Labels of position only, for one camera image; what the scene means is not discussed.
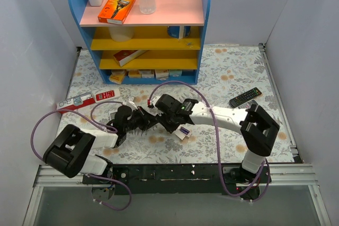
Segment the white slim remote control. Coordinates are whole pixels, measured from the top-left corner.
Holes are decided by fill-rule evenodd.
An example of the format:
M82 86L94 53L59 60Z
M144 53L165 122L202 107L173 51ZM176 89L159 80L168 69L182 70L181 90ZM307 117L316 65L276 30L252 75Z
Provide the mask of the white slim remote control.
M173 132L180 140L189 138L191 136L191 131L185 128L183 125L179 125L178 128Z

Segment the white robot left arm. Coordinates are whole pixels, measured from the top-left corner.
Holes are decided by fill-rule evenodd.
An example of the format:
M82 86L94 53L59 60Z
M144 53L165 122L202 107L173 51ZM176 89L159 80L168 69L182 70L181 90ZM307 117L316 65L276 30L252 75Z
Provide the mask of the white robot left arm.
M79 173L94 174L102 184L113 176L107 159L91 155L90 151L99 148L116 148L126 139L128 132L140 129L146 131L158 123L155 116L142 107L132 110L120 106L106 131L80 129L68 124L55 138L43 155L43 161L68 178Z

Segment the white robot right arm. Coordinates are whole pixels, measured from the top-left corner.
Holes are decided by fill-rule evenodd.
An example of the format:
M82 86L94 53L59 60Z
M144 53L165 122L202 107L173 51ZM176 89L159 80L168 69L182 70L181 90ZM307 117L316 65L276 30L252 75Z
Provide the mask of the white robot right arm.
M247 145L240 168L240 177L252 182L259 176L264 159L271 155L280 126L259 105L248 109L208 107L206 103L193 99L180 102L168 94L154 97L151 105L160 112L159 123L172 133L179 125L210 125L234 131L243 136Z

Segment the white remote on table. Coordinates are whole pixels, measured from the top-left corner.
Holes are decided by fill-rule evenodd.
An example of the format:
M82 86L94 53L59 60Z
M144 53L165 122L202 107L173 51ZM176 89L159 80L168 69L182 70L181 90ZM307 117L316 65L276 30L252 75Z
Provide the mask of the white remote on table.
M109 118L110 118L110 120L113 120L113 119L114 119L115 114L116 114L116 112L110 112L110 113L109 113Z

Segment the red white calculator remote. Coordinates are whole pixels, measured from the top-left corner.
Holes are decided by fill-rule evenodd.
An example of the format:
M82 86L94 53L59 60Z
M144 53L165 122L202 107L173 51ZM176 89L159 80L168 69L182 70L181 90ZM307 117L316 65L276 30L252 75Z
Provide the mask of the red white calculator remote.
M105 92L95 94L94 99L96 103L112 101L121 96L119 89L113 89Z

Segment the grey ac remote control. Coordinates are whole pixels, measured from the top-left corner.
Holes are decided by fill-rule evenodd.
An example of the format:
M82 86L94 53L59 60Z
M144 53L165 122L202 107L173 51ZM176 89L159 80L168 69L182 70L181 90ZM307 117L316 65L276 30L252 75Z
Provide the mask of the grey ac remote control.
M248 101L240 106L238 106L238 109L250 109L252 105L258 105L258 102L256 100Z

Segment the black tv remote control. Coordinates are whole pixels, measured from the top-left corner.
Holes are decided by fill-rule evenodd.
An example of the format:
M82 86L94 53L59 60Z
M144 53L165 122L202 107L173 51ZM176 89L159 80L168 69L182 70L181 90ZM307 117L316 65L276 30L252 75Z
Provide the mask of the black tv remote control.
M254 88L252 88L252 89L230 99L229 104L233 108L236 108L236 107L241 106L244 103L247 103L247 102L251 101L252 99L260 96L261 94L262 94L262 92L257 87L254 87Z

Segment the red white box on shelf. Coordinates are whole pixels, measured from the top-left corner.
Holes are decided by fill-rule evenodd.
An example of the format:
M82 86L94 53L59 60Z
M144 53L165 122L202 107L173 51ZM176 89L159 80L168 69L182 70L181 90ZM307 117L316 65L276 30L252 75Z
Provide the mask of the red white box on shelf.
M121 50L113 55L120 67L143 55L147 50Z

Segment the red white toothpaste box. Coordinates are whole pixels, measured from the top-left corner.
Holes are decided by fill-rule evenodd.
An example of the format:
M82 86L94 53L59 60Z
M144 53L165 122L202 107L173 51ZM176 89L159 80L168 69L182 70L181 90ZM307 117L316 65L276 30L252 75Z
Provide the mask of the red white toothpaste box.
M63 114L66 112L65 110L77 110L92 104L95 104L94 95L91 92L87 92L57 103L56 109Z

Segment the blue wooden shelf unit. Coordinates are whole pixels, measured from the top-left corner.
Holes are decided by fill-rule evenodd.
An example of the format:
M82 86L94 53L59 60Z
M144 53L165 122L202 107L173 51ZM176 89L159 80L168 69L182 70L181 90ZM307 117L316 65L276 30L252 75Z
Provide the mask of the blue wooden shelf unit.
M172 82L197 84L206 37L211 0L156 0L156 12L141 14L135 3L121 26L134 27L131 40L115 42L109 34L114 24L100 23L101 6L88 0L68 0L69 9L104 83L110 84L112 69L182 70ZM168 26L190 26L187 38L167 34ZM143 55L120 67L113 55L121 50L147 50Z

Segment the white cup on shelf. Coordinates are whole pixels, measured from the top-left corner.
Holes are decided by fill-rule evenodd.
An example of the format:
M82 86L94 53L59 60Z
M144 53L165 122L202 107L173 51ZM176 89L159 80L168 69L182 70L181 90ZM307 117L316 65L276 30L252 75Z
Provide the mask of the white cup on shelf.
M133 38L135 33L134 27L113 26L109 27L109 34L115 42L126 42Z

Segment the blue white can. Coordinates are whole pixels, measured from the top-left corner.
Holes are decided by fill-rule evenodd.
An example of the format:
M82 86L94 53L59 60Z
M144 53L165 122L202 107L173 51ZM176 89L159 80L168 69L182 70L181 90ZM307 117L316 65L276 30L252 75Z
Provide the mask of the blue white can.
M167 34L176 39L187 38L190 35L191 27L190 26L168 26Z

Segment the orange razor box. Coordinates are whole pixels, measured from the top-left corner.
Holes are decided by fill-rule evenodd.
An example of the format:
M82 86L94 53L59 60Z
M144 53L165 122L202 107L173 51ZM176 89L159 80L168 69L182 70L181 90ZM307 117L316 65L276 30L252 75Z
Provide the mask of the orange razor box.
M98 15L100 23L122 25L136 0L108 0Z

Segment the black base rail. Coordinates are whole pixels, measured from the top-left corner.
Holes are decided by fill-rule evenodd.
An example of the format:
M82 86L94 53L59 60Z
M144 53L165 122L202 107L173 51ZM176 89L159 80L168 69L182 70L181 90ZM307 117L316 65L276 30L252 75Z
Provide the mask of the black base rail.
M217 164L121 164L113 165L108 174L127 185L132 194L195 194L218 193L227 195L219 178ZM222 164L222 177L227 189L237 193L237 185L249 185L255 175L240 172L240 163ZM82 184L103 185L116 195L127 195L127 190L107 180L84 176Z

